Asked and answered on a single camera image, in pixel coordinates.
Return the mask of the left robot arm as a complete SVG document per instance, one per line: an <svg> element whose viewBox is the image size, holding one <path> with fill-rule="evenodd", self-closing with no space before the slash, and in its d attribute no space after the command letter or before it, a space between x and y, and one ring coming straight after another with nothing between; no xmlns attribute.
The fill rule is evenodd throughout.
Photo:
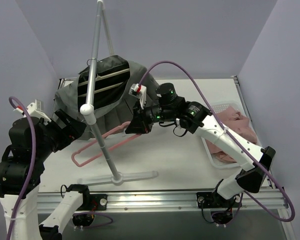
<svg viewBox="0 0 300 240"><path fill-rule="evenodd" d="M9 240L61 240L74 213L90 206L88 186L71 184L52 214L38 222L37 199L45 160L80 138L86 129L85 123L63 110L55 114L61 125L43 117L23 117L8 132L11 144L0 162L0 204Z"/></svg>

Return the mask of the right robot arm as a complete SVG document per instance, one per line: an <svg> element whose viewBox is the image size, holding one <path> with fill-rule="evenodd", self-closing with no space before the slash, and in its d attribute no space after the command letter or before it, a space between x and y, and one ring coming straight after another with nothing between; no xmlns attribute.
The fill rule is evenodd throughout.
<svg viewBox="0 0 300 240"><path fill-rule="evenodd" d="M138 98L133 106L133 118L125 132L143 135L151 132L155 123L172 123L187 133L197 135L221 149L240 166L240 171L222 179L212 193L213 203L224 206L243 191L258 193L270 169L276 151L261 147L218 123L213 113L196 101L187 101L178 96L172 83L161 84L155 91L155 104L146 106L147 88L134 83L129 94Z"/></svg>

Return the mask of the wooden multi-bar hanger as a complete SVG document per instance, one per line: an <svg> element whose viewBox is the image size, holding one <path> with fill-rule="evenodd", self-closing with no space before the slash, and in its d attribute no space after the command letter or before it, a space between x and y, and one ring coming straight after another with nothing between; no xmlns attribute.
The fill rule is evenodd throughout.
<svg viewBox="0 0 300 240"><path fill-rule="evenodd" d="M88 78L89 78L88 70L83 71L78 77L77 96L80 99L83 99L84 97L87 96L87 93L84 93L84 90L85 87L86 88L88 87ZM95 88L93 93L99 94L103 92L107 92L107 93L122 92L125 89L129 78L130 78L129 68L108 73L106 75L96 75Z"/></svg>

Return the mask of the pink plastic hanger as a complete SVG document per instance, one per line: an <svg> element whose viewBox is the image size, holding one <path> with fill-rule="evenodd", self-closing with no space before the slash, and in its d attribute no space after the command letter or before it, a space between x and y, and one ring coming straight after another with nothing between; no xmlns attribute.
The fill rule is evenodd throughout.
<svg viewBox="0 0 300 240"><path fill-rule="evenodd" d="M116 126L115 128L107 131L102 135L102 138L106 140L106 138L118 140L121 138L121 141L113 143L108 150L111 152L127 143L139 138L140 134L126 134L125 130L129 125L129 121L122 123L121 125ZM98 149L98 141L96 139L90 141L88 144L79 148L71 154L71 161L79 168L88 165L94 160L100 158L103 153L101 149Z"/></svg>

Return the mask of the grey pleated skirt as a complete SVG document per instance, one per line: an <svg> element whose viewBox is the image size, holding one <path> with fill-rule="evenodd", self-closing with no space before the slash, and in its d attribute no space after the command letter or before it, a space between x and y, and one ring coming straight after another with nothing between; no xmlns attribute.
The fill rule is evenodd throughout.
<svg viewBox="0 0 300 240"><path fill-rule="evenodd" d="M139 63L112 55L97 63L96 74L103 76L127 68L130 69L130 77L123 91L101 92L94 95L94 115L101 134L132 120L133 107L138 102L136 97L129 94L132 84L141 82L146 87L146 104L148 106L157 99L156 89L159 84L151 74L144 76L147 68ZM89 70L90 68L86 67L72 83L55 92L54 111L61 109L73 119L80 122L85 121L83 115L80 114L80 107L85 104L86 97L83 99L78 97L78 78L84 71L88 71L89 74Z"/></svg>

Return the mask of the pink pleated skirt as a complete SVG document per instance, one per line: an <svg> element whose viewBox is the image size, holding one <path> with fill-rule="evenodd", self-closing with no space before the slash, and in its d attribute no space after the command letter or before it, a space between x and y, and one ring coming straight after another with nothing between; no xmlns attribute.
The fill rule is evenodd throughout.
<svg viewBox="0 0 300 240"><path fill-rule="evenodd" d="M224 111L221 111L216 115L223 124L239 134L241 137L245 138L255 145L258 143L257 135L250 127L250 119L242 115L240 111L236 110L232 106L228 106ZM233 164L237 162L208 140L206 140L205 142L207 144L209 152L214 157L216 157L218 161L226 164Z"/></svg>

